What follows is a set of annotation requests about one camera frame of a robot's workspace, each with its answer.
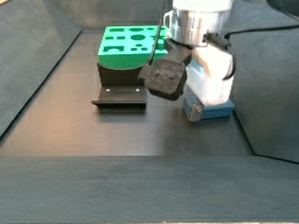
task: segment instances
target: circular hole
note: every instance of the circular hole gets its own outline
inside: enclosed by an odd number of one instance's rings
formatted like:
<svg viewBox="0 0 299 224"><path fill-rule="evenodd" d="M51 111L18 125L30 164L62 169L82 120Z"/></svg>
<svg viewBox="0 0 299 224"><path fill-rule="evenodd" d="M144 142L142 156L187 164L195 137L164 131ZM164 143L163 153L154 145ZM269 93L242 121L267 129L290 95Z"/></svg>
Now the circular hole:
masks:
<svg viewBox="0 0 299 224"><path fill-rule="evenodd" d="M130 31L131 32L140 32L143 30L143 28L131 28Z"/></svg>
<svg viewBox="0 0 299 224"><path fill-rule="evenodd" d="M146 39L146 36L144 35L134 35L134 36L131 36L131 39L132 40L143 40L143 39Z"/></svg>

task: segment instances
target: gray wall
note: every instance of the gray wall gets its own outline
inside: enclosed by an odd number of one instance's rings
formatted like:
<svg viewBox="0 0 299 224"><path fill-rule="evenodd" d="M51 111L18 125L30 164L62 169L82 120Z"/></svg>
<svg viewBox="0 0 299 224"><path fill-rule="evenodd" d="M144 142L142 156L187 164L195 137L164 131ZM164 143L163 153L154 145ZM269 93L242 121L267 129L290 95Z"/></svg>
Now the gray wall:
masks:
<svg viewBox="0 0 299 224"><path fill-rule="evenodd" d="M173 0L166 1L167 10ZM104 29L110 25L158 24L163 0L54 0L83 29Z"/></svg>
<svg viewBox="0 0 299 224"><path fill-rule="evenodd" d="M298 25L270 6L237 1L229 30ZM299 162L299 29L231 37L238 56L234 102L258 155Z"/></svg>
<svg viewBox="0 0 299 224"><path fill-rule="evenodd" d="M51 0L0 5L0 136L79 33Z"/></svg>

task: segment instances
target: green block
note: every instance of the green block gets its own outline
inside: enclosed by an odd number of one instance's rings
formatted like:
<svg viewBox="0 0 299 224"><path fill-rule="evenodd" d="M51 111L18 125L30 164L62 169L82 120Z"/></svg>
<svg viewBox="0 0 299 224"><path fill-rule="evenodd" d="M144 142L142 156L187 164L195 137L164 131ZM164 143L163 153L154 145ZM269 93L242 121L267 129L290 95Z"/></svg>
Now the green block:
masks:
<svg viewBox="0 0 299 224"><path fill-rule="evenodd" d="M99 64L116 69L140 67L152 52L156 29L156 25L108 26L98 51ZM167 54L164 37L163 26L154 54L155 60Z"/></svg>

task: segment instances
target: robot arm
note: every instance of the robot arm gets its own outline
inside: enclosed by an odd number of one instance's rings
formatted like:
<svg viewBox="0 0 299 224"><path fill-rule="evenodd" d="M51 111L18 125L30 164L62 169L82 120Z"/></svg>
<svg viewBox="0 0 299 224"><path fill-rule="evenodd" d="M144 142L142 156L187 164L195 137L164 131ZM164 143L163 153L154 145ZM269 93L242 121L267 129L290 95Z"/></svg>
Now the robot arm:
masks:
<svg viewBox="0 0 299 224"><path fill-rule="evenodd" d="M221 101L209 98L223 92L226 83L229 92L233 82L234 55L230 42L219 36L231 5L233 0L174 0L173 11L166 13L169 54L154 65L144 65L139 74L152 95L177 100L187 81L205 105L226 102L227 96Z"/></svg>

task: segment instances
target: black object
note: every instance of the black object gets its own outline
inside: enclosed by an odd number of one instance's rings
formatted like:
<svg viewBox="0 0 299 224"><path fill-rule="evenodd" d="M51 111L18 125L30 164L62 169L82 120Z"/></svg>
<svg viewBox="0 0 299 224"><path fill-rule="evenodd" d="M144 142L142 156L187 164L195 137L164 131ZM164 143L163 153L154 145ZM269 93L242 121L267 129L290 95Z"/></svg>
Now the black object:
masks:
<svg viewBox="0 0 299 224"><path fill-rule="evenodd" d="M144 109L147 104L144 86L104 86L92 103L103 109Z"/></svg>
<svg viewBox="0 0 299 224"><path fill-rule="evenodd" d="M112 69L98 64L102 89L96 101L106 109L144 109L147 104L146 87L138 79L142 67L132 69Z"/></svg>
<svg viewBox="0 0 299 224"><path fill-rule="evenodd" d="M193 60L193 49L167 38L164 48L169 51L154 65L146 64L138 78L144 81L150 93L167 100L178 100L187 81L186 66Z"/></svg>
<svg viewBox="0 0 299 224"><path fill-rule="evenodd" d="M98 73L100 78L102 86L114 85L114 86L143 86L143 82L138 79L142 67L131 69L114 69L102 66L98 63Z"/></svg>

